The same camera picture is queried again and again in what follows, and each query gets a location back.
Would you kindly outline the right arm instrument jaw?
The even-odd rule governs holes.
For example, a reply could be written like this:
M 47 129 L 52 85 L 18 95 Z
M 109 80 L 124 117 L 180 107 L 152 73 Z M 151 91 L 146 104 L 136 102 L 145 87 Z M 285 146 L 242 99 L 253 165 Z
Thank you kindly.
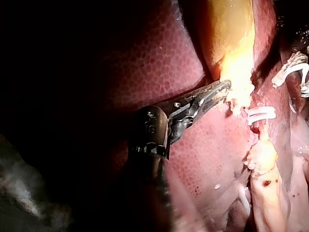
M 309 97 L 309 82 L 300 85 L 301 97 L 308 98 Z
M 301 84 L 308 82 L 306 80 L 309 72 L 308 56 L 300 51 L 292 53 L 279 72 L 272 78 L 271 82 L 274 88 L 280 87 L 286 80 L 287 76 L 293 72 L 301 71 Z

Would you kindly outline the left arm instrument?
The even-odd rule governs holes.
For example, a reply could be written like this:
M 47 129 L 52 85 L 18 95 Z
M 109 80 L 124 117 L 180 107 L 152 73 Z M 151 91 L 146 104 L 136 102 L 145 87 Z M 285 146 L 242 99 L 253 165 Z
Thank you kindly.
M 128 138 L 128 156 L 169 159 L 170 145 L 193 124 L 189 115 L 193 101 L 193 97 L 178 97 L 139 109 Z

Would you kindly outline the left arm instrument jaw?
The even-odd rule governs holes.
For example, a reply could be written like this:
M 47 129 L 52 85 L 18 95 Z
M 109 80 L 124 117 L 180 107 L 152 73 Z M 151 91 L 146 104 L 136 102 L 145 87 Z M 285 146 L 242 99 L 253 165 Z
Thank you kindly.
M 198 97 L 206 97 L 207 99 L 211 99 L 212 96 L 216 95 L 221 91 L 228 91 L 231 88 L 231 81 L 224 80 L 222 82 L 215 81 L 208 86 L 201 87 L 196 89 L 186 95 L 186 100 L 191 102 L 192 100 L 196 100 Z
M 219 87 L 198 95 L 192 104 L 192 116 L 201 116 L 207 113 L 226 98 L 228 91 L 229 87 Z

